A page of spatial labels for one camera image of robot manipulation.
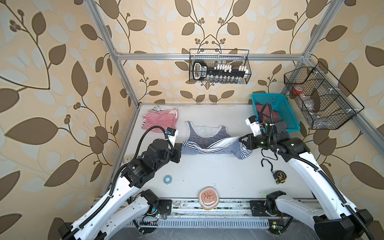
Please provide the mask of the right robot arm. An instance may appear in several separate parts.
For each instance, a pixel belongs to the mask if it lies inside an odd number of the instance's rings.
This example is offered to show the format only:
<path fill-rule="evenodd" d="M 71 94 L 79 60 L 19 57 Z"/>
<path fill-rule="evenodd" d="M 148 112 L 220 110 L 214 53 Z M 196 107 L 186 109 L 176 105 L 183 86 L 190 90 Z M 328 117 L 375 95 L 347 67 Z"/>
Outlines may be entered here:
<path fill-rule="evenodd" d="M 275 118 L 272 105 L 266 103 L 255 116 L 246 120 L 252 133 L 241 137 L 248 150 L 270 150 L 281 156 L 305 181 L 321 209 L 312 208 L 283 191 L 267 195 L 261 208 L 270 216 L 286 214 L 313 229 L 321 240 L 356 240 L 362 235 L 373 240 L 369 230 L 373 216 L 359 209 L 323 171 L 299 138 L 291 138 L 282 119 Z"/>

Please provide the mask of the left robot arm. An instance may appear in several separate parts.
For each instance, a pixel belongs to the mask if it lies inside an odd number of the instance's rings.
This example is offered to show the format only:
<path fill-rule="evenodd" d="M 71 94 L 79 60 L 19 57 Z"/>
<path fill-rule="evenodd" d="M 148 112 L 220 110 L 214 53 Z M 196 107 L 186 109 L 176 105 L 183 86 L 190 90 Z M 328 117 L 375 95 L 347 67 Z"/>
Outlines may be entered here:
<path fill-rule="evenodd" d="M 154 140 L 142 154 L 123 164 L 114 176 L 108 192 L 82 217 L 63 224 L 58 232 L 62 240 L 109 240 L 136 219 L 158 216 L 159 197 L 140 189 L 169 162 L 179 163 L 181 144 L 178 130 L 158 127 L 164 139 Z"/>

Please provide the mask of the blue white striped tank top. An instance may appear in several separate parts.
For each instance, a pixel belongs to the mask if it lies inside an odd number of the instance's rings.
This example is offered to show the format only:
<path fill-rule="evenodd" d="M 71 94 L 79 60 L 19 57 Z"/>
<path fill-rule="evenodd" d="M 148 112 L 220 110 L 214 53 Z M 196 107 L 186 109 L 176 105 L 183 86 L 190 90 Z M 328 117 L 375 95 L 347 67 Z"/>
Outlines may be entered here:
<path fill-rule="evenodd" d="M 239 137 L 229 135 L 225 126 L 195 126 L 191 121 L 185 124 L 187 139 L 182 142 L 183 155 L 234 155 L 244 160 L 252 154 Z"/>

